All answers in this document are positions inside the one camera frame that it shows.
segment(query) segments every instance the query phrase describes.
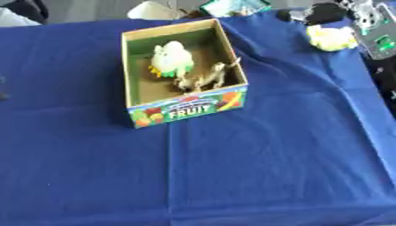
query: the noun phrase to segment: green object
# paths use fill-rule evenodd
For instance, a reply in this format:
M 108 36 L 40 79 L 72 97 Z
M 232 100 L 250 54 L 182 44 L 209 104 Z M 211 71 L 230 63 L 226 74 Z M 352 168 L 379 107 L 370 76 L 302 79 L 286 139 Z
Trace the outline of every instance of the green object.
M 186 66 L 186 72 L 192 71 L 194 68 L 194 65 L 189 65 Z M 176 77 L 176 70 L 172 72 L 162 72 L 161 77 L 163 78 L 175 78 Z
M 213 17 L 229 17 L 238 13 L 250 15 L 270 9 L 270 2 L 266 0 L 210 0 L 200 6 L 203 13 Z
M 380 51 L 393 49 L 396 46 L 396 43 L 388 35 L 377 39 L 376 43 Z

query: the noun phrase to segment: box side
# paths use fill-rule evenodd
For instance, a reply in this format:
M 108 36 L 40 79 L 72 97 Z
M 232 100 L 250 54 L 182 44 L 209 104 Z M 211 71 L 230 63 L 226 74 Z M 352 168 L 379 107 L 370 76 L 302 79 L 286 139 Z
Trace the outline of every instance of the box side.
M 126 107 L 131 108 L 133 106 L 133 100 L 131 96 L 130 88 L 130 74 L 129 74 L 129 61 L 128 61 L 128 47 L 127 40 L 124 35 L 121 35 L 121 51 L 122 51 L 122 62 L 124 67 L 124 82 L 126 90 Z
M 247 90 L 247 85 L 239 85 L 216 91 L 193 93 L 174 99 L 131 107 L 128 112 L 135 128 L 170 123 L 241 108 L 245 103 Z
M 220 40 L 221 45 L 222 45 L 223 49 L 225 50 L 225 53 L 231 60 L 230 63 L 235 62 L 237 60 L 237 56 L 235 55 L 232 45 L 231 45 L 230 41 L 228 40 L 227 35 L 225 34 L 225 30 L 223 29 L 223 27 L 221 26 L 221 24 L 218 20 L 216 20 L 215 29 L 216 29 L 218 39 Z M 237 66 L 235 67 L 235 73 L 236 73 L 236 76 L 238 77 L 237 79 L 238 79 L 239 83 L 241 83 L 243 85 L 248 84 L 248 79 L 246 77 L 245 72 L 242 70 L 242 67 L 240 66 L 240 64 L 237 64 Z
M 188 22 L 183 24 L 151 27 L 151 28 L 146 28 L 131 32 L 125 32 L 123 33 L 123 35 L 125 36 L 127 41 L 131 41 L 131 40 L 156 37 L 159 35 L 188 33 L 202 29 L 213 28 L 214 25 L 216 24 L 216 21 L 217 21 L 216 19 L 205 19 L 205 20 L 199 20 L 199 21 Z

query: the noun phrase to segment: fruit box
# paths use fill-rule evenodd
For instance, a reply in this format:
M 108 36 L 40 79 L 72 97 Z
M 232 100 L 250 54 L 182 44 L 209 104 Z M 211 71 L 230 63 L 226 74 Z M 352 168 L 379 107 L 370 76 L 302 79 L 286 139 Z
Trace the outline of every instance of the fruit box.
M 190 94 L 178 90 L 173 79 L 152 74 L 149 66 L 155 46 L 169 41 L 181 42 L 192 53 L 194 68 L 190 73 L 203 74 L 217 62 L 237 60 L 217 19 L 123 33 L 126 106 L 135 128 L 243 107 L 248 82 L 240 64 L 227 72 L 222 87 Z

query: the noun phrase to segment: white object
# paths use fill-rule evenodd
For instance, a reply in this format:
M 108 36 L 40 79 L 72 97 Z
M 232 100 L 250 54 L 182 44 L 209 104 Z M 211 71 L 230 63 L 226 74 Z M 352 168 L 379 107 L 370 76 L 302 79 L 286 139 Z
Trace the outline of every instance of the white object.
M 39 23 L 0 7 L 0 26 L 35 26 Z
M 151 1 L 145 1 L 128 12 L 130 19 L 179 19 L 180 17 L 178 11 Z
M 151 65 L 160 72 L 177 72 L 177 77 L 184 77 L 186 67 L 194 65 L 193 56 L 178 41 L 170 41 L 166 45 L 156 46 Z

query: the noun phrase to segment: toy figurine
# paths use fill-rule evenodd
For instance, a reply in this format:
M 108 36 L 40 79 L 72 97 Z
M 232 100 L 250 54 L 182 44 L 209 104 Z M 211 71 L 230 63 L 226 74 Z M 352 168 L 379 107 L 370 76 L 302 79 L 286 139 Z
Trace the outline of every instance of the toy figurine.
M 322 28 L 320 25 L 308 26 L 307 34 L 311 45 L 323 51 L 338 51 L 342 49 L 353 49 L 358 43 L 350 27 Z
M 166 45 L 156 46 L 151 59 L 150 72 L 158 78 L 183 78 L 193 70 L 194 61 L 190 52 L 178 41 L 170 41 Z
M 224 64 L 222 62 L 214 64 L 210 68 L 207 75 L 187 75 L 186 77 L 177 78 L 174 84 L 181 90 L 192 90 L 193 92 L 201 92 L 202 87 L 215 82 L 213 88 L 220 88 L 225 83 L 225 74 L 234 66 L 238 65 L 240 57 L 232 64 Z

